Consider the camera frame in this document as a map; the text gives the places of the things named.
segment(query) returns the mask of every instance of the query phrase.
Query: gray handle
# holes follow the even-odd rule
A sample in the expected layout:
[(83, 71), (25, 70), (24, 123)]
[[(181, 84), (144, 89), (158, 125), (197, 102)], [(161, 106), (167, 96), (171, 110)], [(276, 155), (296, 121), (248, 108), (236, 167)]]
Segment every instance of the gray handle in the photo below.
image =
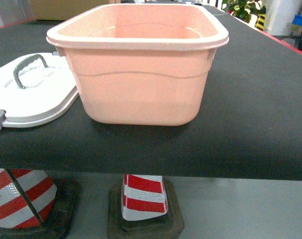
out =
[(47, 65), (47, 62), (45, 61), (45, 58), (43, 58), (42, 55), (40, 54), (35, 54), (32, 56), (27, 57), (26, 59), (24, 59), (22, 62), (20, 62), (16, 68), (13, 71), (13, 77), (18, 85), (18, 87), (20, 89), (25, 89), (26, 87), (22, 85), (20, 79), (19, 79), (19, 72), (22, 71), (25, 67), (27, 67), (29, 64), (31, 64), (32, 62), (34, 62), (35, 60), (40, 59), (43, 63), (43, 66), (45, 68), (48, 68), (49, 66)]

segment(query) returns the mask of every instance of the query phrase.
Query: floor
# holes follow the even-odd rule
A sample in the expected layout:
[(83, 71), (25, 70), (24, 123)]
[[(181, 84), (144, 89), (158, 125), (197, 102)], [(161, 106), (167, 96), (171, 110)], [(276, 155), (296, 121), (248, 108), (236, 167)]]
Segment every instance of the floor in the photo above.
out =
[[(67, 239), (106, 239), (108, 191), (121, 175), (47, 173), (72, 178), (83, 190)], [(180, 239), (302, 239), (302, 182), (165, 178), (185, 221)]]

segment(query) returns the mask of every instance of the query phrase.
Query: cone base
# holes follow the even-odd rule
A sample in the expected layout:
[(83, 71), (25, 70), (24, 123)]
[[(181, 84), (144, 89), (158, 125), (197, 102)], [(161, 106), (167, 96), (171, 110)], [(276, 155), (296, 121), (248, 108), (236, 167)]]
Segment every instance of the cone base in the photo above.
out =
[(63, 239), (67, 236), (78, 202), (80, 187), (70, 180), (53, 181), (58, 190), (46, 220), (38, 227), (0, 228), (0, 239)]
[(109, 239), (177, 239), (184, 228), (184, 221), (173, 184), (164, 180), (167, 194), (167, 214), (141, 221), (127, 221), (121, 214), (122, 183), (109, 192)]

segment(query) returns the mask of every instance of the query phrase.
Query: black tabletop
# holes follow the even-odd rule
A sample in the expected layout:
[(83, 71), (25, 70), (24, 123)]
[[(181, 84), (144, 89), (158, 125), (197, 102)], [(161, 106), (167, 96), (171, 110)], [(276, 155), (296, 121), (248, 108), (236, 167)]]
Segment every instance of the black tabletop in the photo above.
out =
[[(201, 109), (178, 127), (93, 121), (80, 99), (59, 119), (0, 130), (0, 167), (198, 177), (302, 180), (302, 56), (228, 14)], [(34, 21), (0, 29), (0, 67), (52, 52)]]

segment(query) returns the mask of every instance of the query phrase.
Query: potted plant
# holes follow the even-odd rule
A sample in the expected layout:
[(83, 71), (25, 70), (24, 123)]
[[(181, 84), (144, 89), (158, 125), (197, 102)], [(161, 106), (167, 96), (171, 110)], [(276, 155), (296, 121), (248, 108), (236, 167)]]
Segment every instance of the potted plant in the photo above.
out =
[(260, 4), (258, 0), (223, 0), (222, 4), (226, 4), (223, 10), (228, 11), (232, 16), (249, 23), (251, 15), (258, 15)]

